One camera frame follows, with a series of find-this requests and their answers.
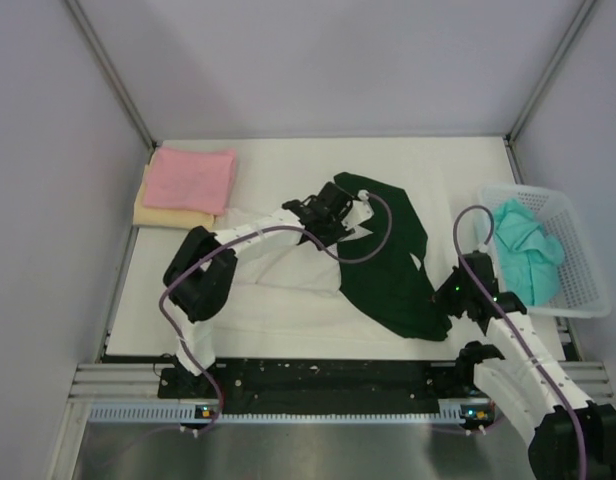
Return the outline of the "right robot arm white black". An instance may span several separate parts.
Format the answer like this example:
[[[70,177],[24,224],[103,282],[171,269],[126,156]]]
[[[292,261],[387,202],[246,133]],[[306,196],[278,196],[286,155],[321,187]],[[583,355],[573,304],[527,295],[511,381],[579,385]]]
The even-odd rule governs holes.
[[[460,349],[455,384],[494,401],[527,447],[538,479],[616,479],[616,409],[598,404],[544,345],[518,296],[499,289],[492,260],[458,258],[433,303],[484,335]]]

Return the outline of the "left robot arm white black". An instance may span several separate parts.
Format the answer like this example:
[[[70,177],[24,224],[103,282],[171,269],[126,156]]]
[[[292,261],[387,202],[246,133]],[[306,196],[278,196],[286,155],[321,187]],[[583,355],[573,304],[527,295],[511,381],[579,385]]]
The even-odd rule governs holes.
[[[165,291],[158,301],[175,332],[185,390],[200,397],[214,387],[211,319],[225,306],[237,268],[306,242],[326,250],[372,217],[368,200],[364,190],[350,194],[328,182],[318,194],[286,201],[247,224],[188,232],[163,275]]]

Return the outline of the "white and green t shirt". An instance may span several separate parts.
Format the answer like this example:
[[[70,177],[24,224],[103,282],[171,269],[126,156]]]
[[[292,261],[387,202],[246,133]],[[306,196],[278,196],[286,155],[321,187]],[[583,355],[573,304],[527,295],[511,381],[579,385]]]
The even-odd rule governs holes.
[[[442,342],[452,322],[433,301],[448,268],[429,200],[418,191],[342,172],[335,184],[366,190],[373,217],[326,253],[306,242],[238,266],[217,328],[354,341]]]

